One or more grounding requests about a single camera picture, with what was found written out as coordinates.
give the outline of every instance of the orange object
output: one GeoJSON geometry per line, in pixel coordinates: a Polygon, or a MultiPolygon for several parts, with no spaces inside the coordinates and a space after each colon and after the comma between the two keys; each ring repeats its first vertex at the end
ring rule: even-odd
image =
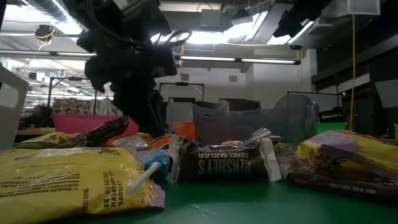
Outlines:
{"type": "Polygon", "coordinates": [[[174,123],[176,135],[183,136],[187,139],[195,139],[195,125],[193,122],[174,123]]]}

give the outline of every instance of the plastic container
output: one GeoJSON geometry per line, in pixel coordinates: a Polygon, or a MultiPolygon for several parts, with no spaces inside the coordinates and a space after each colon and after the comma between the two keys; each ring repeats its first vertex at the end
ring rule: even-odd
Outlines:
{"type": "Polygon", "coordinates": [[[335,131],[346,129],[347,123],[318,123],[317,134],[325,131],[335,131]]]}
{"type": "Polygon", "coordinates": [[[187,139],[195,139],[195,125],[193,122],[174,123],[174,130],[176,135],[187,139]]]}
{"type": "MultiPolygon", "coordinates": [[[[72,114],[55,114],[54,125],[55,131],[67,134],[87,133],[93,128],[104,124],[107,121],[118,119],[116,115],[72,115],[72,114]]],[[[123,134],[137,134],[138,125],[129,118],[129,126],[123,134]]]]}

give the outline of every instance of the yellow cable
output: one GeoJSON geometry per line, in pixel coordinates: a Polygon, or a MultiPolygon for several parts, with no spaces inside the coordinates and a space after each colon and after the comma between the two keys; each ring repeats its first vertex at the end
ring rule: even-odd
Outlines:
{"type": "Polygon", "coordinates": [[[51,32],[51,34],[49,34],[49,35],[45,35],[45,36],[42,36],[42,37],[39,37],[39,36],[37,36],[37,35],[35,35],[35,36],[36,36],[36,38],[39,38],[39,39],[41,39],[41,38],[47,38],[47,37],[50,37],[54,32],[55,32],[55,29],[53,29],[52,32],[51,32]]]}
{"type": "Polygon", "coordinates": [[[354,113],[354,89],[355,89],[355,73],[356,73],[356,55],[355,55],[355,0],[353,0],[353,89],[351,90],[351,112],[349,114],[349,130],[353,130],[353,113],[354,113]]]}

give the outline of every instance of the green object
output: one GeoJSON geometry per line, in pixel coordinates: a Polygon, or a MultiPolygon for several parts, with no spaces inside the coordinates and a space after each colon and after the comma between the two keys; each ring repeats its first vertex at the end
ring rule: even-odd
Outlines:
{"type": "Polygon", "coordinates": [[[301,189],[289,186],[284,182],[163,184],[162,187],[166,191],[164,211],[128,211],[90,219],[74,218],[67,222],[95,224],[396,224],[398,219],[398,208],[341,195],[301,189]]]}
{"type": "Polygon", "coordinates": [[[347,123],[318,123],[317,134],[325,131],[335,131],[346,129],[347,123]]]}

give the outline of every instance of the ceiling pipe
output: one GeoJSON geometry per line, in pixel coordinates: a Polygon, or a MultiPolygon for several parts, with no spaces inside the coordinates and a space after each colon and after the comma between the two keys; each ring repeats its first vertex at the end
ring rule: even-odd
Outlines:
{"type": "Polygon", "coordinates": [[[58,30],[64,34],[80,34],[83,26],[68,13],[62,0],[21,0],[37,13],[49,18],[58,30]]]}

